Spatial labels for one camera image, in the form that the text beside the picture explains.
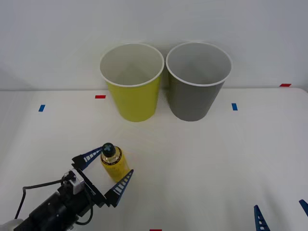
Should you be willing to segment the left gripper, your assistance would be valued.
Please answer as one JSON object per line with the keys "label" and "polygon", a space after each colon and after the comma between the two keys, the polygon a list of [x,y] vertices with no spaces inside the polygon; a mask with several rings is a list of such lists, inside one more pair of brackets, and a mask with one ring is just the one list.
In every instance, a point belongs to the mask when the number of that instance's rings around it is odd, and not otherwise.
{"label": "left gripper", "polygon": [[132,178],[134,173],[133,169],[104,196],[83,173],[83,170],[86,169],[95,158],[100,156],[102,150],[103,147],[101,146],[85,154],[75,156],[72,159],[73,168],[62,177],[61,186],[58,189],[58,207],[61,214],[66,212],[70,216],[83,216],[91,210],[94,205],[102,207],[106,203],[108,207],[117,207],[119,204]]}

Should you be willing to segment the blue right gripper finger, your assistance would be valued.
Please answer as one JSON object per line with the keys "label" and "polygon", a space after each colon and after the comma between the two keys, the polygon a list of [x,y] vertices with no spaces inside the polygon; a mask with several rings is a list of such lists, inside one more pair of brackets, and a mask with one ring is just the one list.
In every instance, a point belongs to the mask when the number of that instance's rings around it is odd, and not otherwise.
{"label": "blue right gripper finger", "polygon": [[308,216],[308,203],[303,199],[299,200],[299,203],[305,211],[306,215]]}
{"label": "blue right gripper finger", "polygon": [[270,231],[258,205],[254,206],[254,217],[255,217],[255,226],[256,231]]}

